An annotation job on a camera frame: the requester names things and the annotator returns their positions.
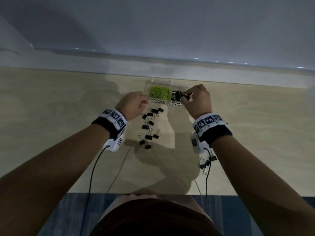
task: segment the blue floor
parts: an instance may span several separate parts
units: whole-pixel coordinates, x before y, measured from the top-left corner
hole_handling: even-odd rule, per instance
[[[59,202],[38,236],[79,236],[87,199],[86,193],[68,193]],[[87,236],[116,194],[91,194],[82,236]],[[238,196],[193,195],[224,236],[262,236]],[[315,197],[304,197],[315,208]]]

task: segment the plywood surface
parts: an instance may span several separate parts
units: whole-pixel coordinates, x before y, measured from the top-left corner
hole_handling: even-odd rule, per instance
[[[34,69],[0,69],[0,176],[53,144],[88,126],[129,91],[143,91],[148,78]],[[303,196],[314,196],[315,120],[305,90],[214,82],[213,111],[234,136]],[[143,120],[128,124],[124,144],[101,156],[92,192],[205,194],[189,136],[192,119],[180,107],[165,107],[155,119],[160,129],[152,149],[138,144]],[[70,192],[87,192],[94,162]],[[208,194],[234,195],[218,161],[208,178]]]

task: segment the person's right hand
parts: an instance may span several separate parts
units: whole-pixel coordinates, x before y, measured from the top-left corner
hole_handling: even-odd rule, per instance
[[[212,113],[210,93],[202,84],[195,85],[188,89],[186,93],[192,93],[192,101],[188,101],[185,97],[182,97],[181,100],[194,119],[197,119],[204,114]]]

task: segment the hand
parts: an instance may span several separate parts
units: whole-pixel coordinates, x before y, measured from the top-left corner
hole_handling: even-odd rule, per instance
[[[148,96],[142,92],[131,92],[124,96],[116,105],[127,121],[139,116],[149,104]]]
[[[212,113],[210,93],[202,84],[195,85],[188,89],[186,93],[192,93],[192,101],[182,97],[182,102],[195,120],[204,114]]]

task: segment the black cable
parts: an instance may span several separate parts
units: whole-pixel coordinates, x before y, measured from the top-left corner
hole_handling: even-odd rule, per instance
[[[93,177],[93,172],[95,169],[95,166],[97,164],[98,159],[100,158],[100,155],[103,153],[103,151],[109,146],[106,146],[99,154],[99,156],[96,159],[96,162],[94,164],[93,170],[92,170],[92,174],[91,174],[91,179],[90,179],[90,186],[89,186],[89,193],[88,193],[88,199],[86,200],[86,204],[85,204],[85,209],[84,209],[84,214],[83,214],[83,219],[82,219],[82,224],[81,224],[81,230],[80,230],[80,236],[82,234],[82,230],[83,230],[83,225],[84,225],[84,219],[85,219],[85,215],[86,215],[86,210],[88,209],[88,205],[89,205],[89,199],[90,199],[90,192],[91,192],[91,185],[92,185],[92,177]]]
[[[207,148],[204,148],[207,150],[207,152],[209,153],[209,161],[210,161],[210,164],[209,164],[209,170],[208,170],[208,174],[207,174],[207,177],[206,177],[206,197],[204,199],[204,204],[205,204],[205,207],[206,207],[206,210],[207,210],[207,195],[208,195],[208,184],[207,184],[207,180],[208,180],[208,176],[209,176],[209,172],[210,172],[210,168],[211,168],[211,154],[210,154],[210,151],[207,149]]]

